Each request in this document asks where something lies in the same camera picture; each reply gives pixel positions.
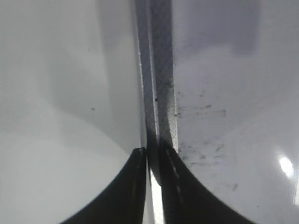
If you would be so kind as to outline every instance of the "gray strip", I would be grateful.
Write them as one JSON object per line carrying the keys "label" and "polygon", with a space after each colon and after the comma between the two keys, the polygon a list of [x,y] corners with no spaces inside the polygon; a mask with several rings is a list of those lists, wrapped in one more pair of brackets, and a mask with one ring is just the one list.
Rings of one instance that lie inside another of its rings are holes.
{"label": "gray strip", "polygon": [[178,151],[172,58],[171,0],[151,0],[150,12],[157,87],[159,137]]}
{"label": "gray strip", "polygon": [[155,223],[163,224],[159,144],[178,149],[171,0],[135,0],[135,6],[152,205]]}
{"label": "gray strip", "polygon": [[138,50],[141,73],[142,96],[144,103],[147,153],[150,170],[151,198],[147,197],[151,223],[163,224],[164,213],[162,192],[158,185],[160,172],[158,164],[158,114],[156,101],[156,83],[151,42],[150,4],[147,0],[135,0]]}

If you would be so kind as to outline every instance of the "white plastic panel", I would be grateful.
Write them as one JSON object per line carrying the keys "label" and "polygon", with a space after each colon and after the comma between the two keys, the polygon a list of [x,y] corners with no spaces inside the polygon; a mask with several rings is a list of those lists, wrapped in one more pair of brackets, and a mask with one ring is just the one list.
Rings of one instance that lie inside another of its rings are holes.
{"label": "white plastic panel", "polygon": [[174,0],[179,154],[259,224],[299,220],[299,1]]}
{"label": "white plastic panel", "polygon": [[77,212],[141,146],[129,0],[0,3],[0,223]]}

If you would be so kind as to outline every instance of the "dark speck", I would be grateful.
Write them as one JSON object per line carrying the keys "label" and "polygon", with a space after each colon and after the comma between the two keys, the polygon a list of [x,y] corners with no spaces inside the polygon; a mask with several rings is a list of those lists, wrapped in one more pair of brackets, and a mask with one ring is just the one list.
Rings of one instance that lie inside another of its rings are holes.
{"label": "dark speck", "polygon": [[234,185],[234,187],[233,187],[233,191],[237,190],[238,186],[239,186],[239,185],[236,183],[236,184]]}
{"label": "dark speck", "polygon": [[224,145],[218,146],[218,147],[216,148],[216,152],[219,152],[223,147],[224,147]]}

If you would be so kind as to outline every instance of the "black rubber edge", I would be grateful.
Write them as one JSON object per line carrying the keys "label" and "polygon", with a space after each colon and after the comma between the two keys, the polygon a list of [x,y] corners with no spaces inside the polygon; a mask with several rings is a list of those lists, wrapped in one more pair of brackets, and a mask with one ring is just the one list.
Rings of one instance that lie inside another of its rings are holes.
{"label": "black rubber edge", "polygon": [[134,149],[109,186],[85,208],[61,224],[141,224],[145,180],[146,150]]}
{"label": "black rubber edge", "polygon": [[166,224],[253,224],[208,191],[172,147],[159,153]]}

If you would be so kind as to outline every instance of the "white curved surface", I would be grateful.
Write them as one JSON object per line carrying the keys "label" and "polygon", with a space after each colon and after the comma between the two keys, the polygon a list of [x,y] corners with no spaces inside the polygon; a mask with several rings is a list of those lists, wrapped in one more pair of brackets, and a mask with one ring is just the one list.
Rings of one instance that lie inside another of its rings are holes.
{"label": "white curved surface", "polygon": [[0,3],[0,223],[55,224],[141,145],[129,0]]}
{"label": "white curved surface", "polygon": [[299,220],[299,1],[173,1],[179,154],[259,224]]}

